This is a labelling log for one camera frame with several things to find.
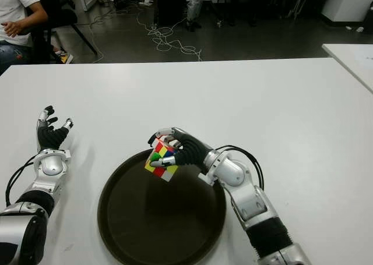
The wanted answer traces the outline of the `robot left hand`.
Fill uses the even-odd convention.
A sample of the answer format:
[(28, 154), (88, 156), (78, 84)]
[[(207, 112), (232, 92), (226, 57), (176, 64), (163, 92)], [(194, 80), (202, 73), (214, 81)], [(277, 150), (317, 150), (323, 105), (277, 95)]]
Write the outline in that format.
[(50, 105), (45, 107), (38, 117), (36, 125), (38, 152), (46, 149), (58, 150), (73, 127), (72, 119), (68, 118), (60, 128), (55, 129), (52, 123), (56, 122), (58, 118), (56, 116), (50, 118), (54, 112), (53, 106)]

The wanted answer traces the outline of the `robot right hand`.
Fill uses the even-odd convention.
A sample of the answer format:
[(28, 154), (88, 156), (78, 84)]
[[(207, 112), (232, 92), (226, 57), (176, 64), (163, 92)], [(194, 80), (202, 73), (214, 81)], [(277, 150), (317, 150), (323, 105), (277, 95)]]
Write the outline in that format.
[(206, 174), (208, 169), (204, 165), (204, 160), (213, 149), (204, 144), (197, 138), (193, 137), (184, 130), (176, 127), (158, 130), (148, 141), (154, 141), (155, 138), (164, 137), (167, 143), (178, 141), (179, 148), (173, 156), (162, 157), (159, 160), (151, 161), (151, 167), (169, 167), (172, 165), (196, 165), (200, 168), (202, 174)]

